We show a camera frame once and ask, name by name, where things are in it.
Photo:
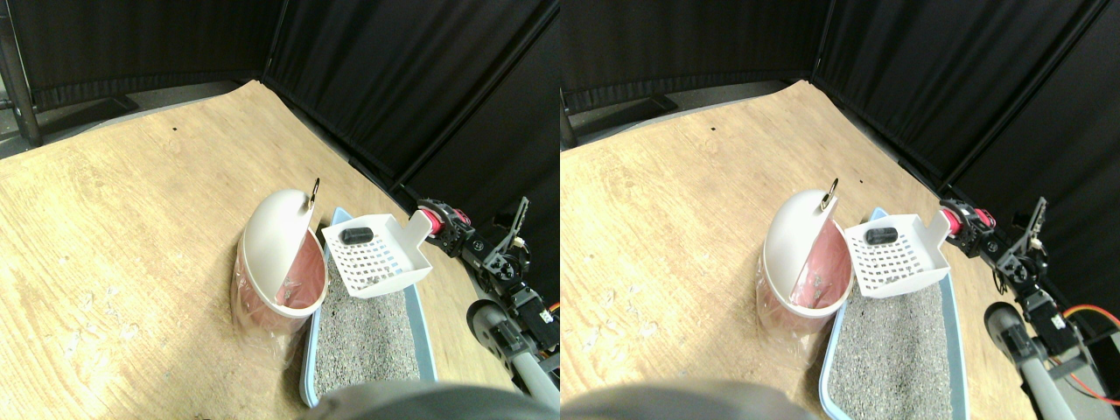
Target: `litter box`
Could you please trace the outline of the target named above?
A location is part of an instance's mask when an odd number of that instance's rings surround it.
[[[336,225],[354,218],[342,207],[335,208],[335,215],[330,220],[332,225]],[[327,260],[330,259],[330,251],[326,251]],[[420,306],[420,293],[417,292],[416,284],[404,288],[404,306],[409,315],[409,326],[412,328],[412,339],[417,348],[417,366],[420,371],[420,380],[436,381],[436,360],[431,353],[431,343],[428,339],[428,324],[423,319],[423,307]],[[315,391],[315,351],[319,338],[319,308],[311,315],[311,327],[307,334],[307,348],[304,351],[304,374],[299,383],[299,394],[307,407],[315,407],[319,403],[319,395]]]
[[[887,212],[876,207],[871,212],[871,218],[887,216]],[[949,386],[950,403],[953,407],[953,419],[969,418],[969,392],[968,379],[964,375],[964,344],[961,342],[960,320],[956,316],[956,296],[953,293],[953,280],[946,274],[937,282],[941,288],[941,310],[945,321],[945,342],[949,344]],[[837,405],[829,396],[829,373],[832,371],[832,355],[840,338],[840,326],[843,324],[844,302],[837,311],[836,324],[832,325],[832,334],[829,337],[829,346],[824,353],[824,366],[821,368],[820,396],[824,413],[836,420],[851,420],[851,418]]]

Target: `litter scoop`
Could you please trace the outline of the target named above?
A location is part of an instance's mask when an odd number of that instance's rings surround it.
[[[867,232],[894,228],[897,239],[868,244]],[[852,271],[859,291],[869,298],[889,298],[918,291],[949,274],[949,262],[941,244],[949,235],[949,218],[942,212],[926,227],[914,214],[880,217],[844,230],[851,251]]]
[[[368,242],[343,242],[344,231],[361,227],[373,232]],[[420,252],[420,245],[431,227],[431,221],[420,211],[403,228],[391,214],[371,214],[324,227],[323,236],[346,292],[368,299],[402,290],[428,276],[431,263]]]

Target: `wooden floor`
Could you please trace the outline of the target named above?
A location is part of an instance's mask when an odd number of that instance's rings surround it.
[[[720,377],[785,391],[823,416],[819,353],[775,355],[755,310],[771,218],[799,190],[840,178],[836,220],[876,206],[928,222],[936,197],[868,141],[823,93],[782,92],[616,134],[561,153],[561,392]],[[971,412],[1033,418],[1011,363],[982,325],[999,296],[983,262],[946,245]]]
[[[228,292],[256,205],[315,178],[315,221],[336,206],[408,220],[256,82],[0,160],[0,403],[25,418],[296,417],[300,362],[255,363]],[[512,389],[467,328],[464,268],[423,252],[440,380]]]

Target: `metal frame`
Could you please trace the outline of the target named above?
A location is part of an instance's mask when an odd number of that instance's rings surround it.
[[[35,119],[35,105],[31,92],[24,74],[24,63],[19,57],[19,46],[16,43],[16,30],[11,24],[11,11],[8,0],[0,0],[0,76],[13,105],[16,123],[19,133],[27,139],[32,148],[43,146],[39,133],[39,122]]]

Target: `black curtain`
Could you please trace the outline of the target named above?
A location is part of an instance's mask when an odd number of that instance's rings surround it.
[[[941,180],[1091,2],[836,0],[812,83]]]
[[[557,25],[550,25],[478,112],[409,185],[457,203],[487,237],[488,221],[529,197],[521,230],[533,252],[526,276],[547,302],[560,300],[560,133]]]
[[[1049,202],[1057,298],[1120,314],[1120,4],[1111,2],[958,187],[997,221]],[[1095,332],[1101,317],[1083,318]]]
[[[828,1],[564,0],[569,113],[813,68]]]
[[[540,6],[291,0],[264,82],[395,179],[477,106]]]
[[[9,0],[38,111],[258,77],[283,2]]]
[[[557,10],[554,0],[291,0],[263,80],[405,207],[445,200],[496,242],[489,221],[528,196],[528,282],[557,301],[560,88],[544,35]]]

